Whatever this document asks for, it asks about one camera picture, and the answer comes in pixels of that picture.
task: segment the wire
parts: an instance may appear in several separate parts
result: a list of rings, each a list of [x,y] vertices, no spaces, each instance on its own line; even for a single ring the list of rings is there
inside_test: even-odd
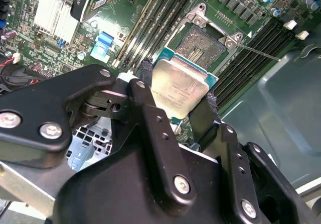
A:
[[[4,67],[6,66],[8,63],[12,62],[14,60],[14,58],[10,58],[7,61],[4,62],[4,64],[0,64],[0,67]]]

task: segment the black cable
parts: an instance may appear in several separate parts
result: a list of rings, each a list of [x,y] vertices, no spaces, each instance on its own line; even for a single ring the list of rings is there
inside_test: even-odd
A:
[[[32,76],[8,76],[5,74],[0,73],[0,77],[5,77],[5,78],[20,78],[20,79],[31,79],[31,80],[44,80],[44,78],[40,77],[32,77]]]

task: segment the motherboard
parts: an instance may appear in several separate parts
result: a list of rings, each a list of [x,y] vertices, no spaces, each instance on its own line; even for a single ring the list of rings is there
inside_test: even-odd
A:
[[[158,79],[152,92],[180,142],[192,136],[186,113],[206,92],[225,110],[321,20],[318,0],[0,1],[0,53],[39,76],[93,63],[136,74],[148,59]],[[176,87],[180,96],[159,93],[179,76],[187,86]]]

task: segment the black mechanical arm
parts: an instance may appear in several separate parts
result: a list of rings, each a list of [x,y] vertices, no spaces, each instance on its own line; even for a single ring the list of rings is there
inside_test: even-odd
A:
[[[18,185],[23,200],[33,181],[19,185],[22,173],[61,181],[72,130],[108,117],[111,156],[66,178],[56,196],[33,189],[35,204],[50,196],[54,224],[318,223],[264,150],[221,123],[210,94],[189,117],[201,150],[213,145],[217,158],[179,146],[155,106],[151,72],[145,64],[127,83],[90,65],[2,96],[0,186]]]

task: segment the hole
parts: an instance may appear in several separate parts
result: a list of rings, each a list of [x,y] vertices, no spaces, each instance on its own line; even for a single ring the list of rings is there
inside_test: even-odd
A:
[[[162,138],[163,138],[164,140],[168,140],[168,139],[169,139],[169,136],[168,136],[168,134],[166,134],[166,133],[162,133]]]
[[[92,140],[92,138],[91,138],[90,136],[86,136],[86,137],[85,137],[85,141],[91,142],[91,140]]]
[[[71,154],[72,154],[72,151],[68,150],[68,152],[66,154],[67,158],[69,158],[71,156]]]
[[[88,134],[89,136],[94,136],[95,133],[94,133],[93,131],[89,130],[87,134]]]
[[[156,120],[157,120],[157,122],[159,122],[159,123],[160,123],[160,122],[163,122],[163,118],[162,118],[161,116],[157,116],[157,117],[156,117]]]
[[[89,143],[87,143],[85,141],[83,141],[82,144],[85,145],[85,146],[89,146],[90,145]]]
[[[86,132],[87,132],[87,129],[84,128],[84,127],[81,127],[81,128],[80,128],[80,131],[83,132],[83,133],[86,133]]]
[[[259,205],[260,209],[271,223],[278,223],[280,220],[281,210],[279,204],[273,197],[267,196]]]
[[[118,103],[114,103],[111,107],[110,107],[111,111],[113,111],[114,113],[118,112],[120,110],[120,104]]]
[[[244,170],[242,167],[239,167],[239,171],[240,171],[242,174],[245,174],[245,170]]]
[[[77,134],[77,137],[83,139],[83,138],[85,137],[85,135],[84,135],[83,133],[79,132],[79,133]]]

